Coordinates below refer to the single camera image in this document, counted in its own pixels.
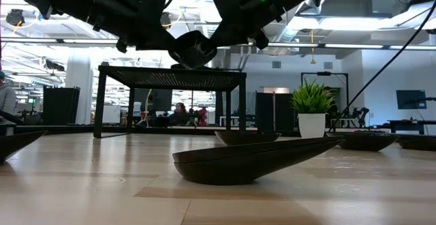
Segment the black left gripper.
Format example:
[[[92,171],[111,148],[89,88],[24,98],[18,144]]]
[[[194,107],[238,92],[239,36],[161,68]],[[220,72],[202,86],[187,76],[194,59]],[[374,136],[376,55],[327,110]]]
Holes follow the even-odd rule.
[[[175,38],[162,27],[160,18],[166,0],[94,0],[91,24],[119,39],[116,48],[136,50],[169,50]]]

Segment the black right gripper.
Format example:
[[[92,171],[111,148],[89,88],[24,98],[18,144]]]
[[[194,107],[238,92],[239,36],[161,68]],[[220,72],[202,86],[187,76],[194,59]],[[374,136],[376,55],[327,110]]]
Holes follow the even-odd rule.
[[[259,49],[268,46],[262,29],[296,6],[295,0],[213,0],[221,23],[211,36],[217,47],[247,44],[255,41]]]

